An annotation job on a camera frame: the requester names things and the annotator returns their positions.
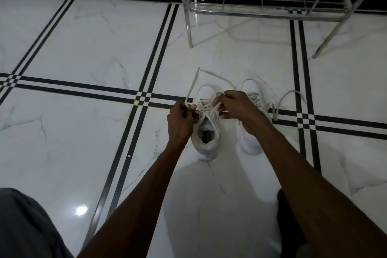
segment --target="person's right arm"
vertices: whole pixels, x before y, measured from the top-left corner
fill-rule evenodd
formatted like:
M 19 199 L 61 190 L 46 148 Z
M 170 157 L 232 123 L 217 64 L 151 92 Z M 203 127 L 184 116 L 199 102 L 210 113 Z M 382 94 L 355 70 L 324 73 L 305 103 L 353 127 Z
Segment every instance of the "person's right arm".
M 319 257 L 387 257 L 387 236 L 293 148 L 244 92 L 226 91 L 213 105 L 261 144 L 303 234 Z

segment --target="forearm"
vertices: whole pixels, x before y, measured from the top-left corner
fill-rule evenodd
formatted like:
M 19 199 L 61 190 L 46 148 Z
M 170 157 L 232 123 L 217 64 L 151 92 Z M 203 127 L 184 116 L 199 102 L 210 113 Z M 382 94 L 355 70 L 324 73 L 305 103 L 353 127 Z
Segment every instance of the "forearm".
M 165 192 L 183 149 L 183 145 L 167 145 L 78 257 L 146 257 Z
M 269 122 L 254 123 L 305 237 L 321 257 L 387 257 L 387 236 Z

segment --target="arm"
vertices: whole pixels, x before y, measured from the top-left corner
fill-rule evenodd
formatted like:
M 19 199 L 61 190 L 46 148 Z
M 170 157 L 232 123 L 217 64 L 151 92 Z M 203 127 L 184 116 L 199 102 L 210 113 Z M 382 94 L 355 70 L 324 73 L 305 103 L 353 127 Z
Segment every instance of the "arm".
M 387 236 L 327 182 L 244 92 L 217 97 L 222 118 L 239 119 L 270 161 L 307 241 L 320 257 L 387 257 Z
M 192 109 L 176 102 L 167 115 L 169 142 L 130 195 L 78 258 L 146 257 L 173 170 L 195 123 Z

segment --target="person's left hand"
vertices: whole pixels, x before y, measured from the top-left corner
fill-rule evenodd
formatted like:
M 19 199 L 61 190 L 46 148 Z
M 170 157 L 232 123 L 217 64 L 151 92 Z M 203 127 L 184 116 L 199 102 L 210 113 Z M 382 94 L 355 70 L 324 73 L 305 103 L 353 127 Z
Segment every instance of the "person's left hand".
M 168 146 L 173 148 L 184 148 L 192 135 L 193 124 L 199 120 L 199 115 L 194 112 L 193 107 L 189 108 L 183 102 L 176 101 L 167 115 L 168 121 Z

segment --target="floor tile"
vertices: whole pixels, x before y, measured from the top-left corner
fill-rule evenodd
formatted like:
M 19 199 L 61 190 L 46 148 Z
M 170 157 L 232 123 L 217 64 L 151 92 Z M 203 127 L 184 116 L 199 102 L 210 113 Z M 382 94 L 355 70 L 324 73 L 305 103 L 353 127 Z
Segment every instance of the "floor tile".
M 120 202 L 165 148 L 168 112 L 148 108 Z M 297 129 L 277 128 L 298 149 Z M 234 121 L 222 120 L 220 129 L 220 151 L 215 160 L 197 160 L 190 141 L 184 149 L 148 257 L 171 257 L 171 252 L 175 257 L 279 256 L 277 177 L 264 154 L 253 157 L 236 147 Z
M 193 49 L 188 46 L 180 6 L 157 76 L 158 93 L 185 97 L 198 67 L 225 77 L 235 86 L 256 78 L 273 102 L 294 89 L 289 21 L 200 15 L 196 22 L 194 14 L 190 18 Z M 204 83 L 231 88 L 200 73 L 192 94 Z M 293 94 L 283 101 L 283 107 L 295 110 Z
M 385 140 L 317 131 L 322 175 L 387 233 Z
M 0 72 L 11 73 L 65 0 L 0 0 Z
M 304 22 L 308 57 L 336 23 Z M 387 123 L 387 17 L 354 14 L 309 59 L 315 114 Z
M 167 4 L 75 0 L 26 76 L 138 89 Z
M 47 211 L 76 256 L 132 106 L 14 88 L 0 107 L 0 187 Z M 77 207 L 87 212 L 76 216 Z

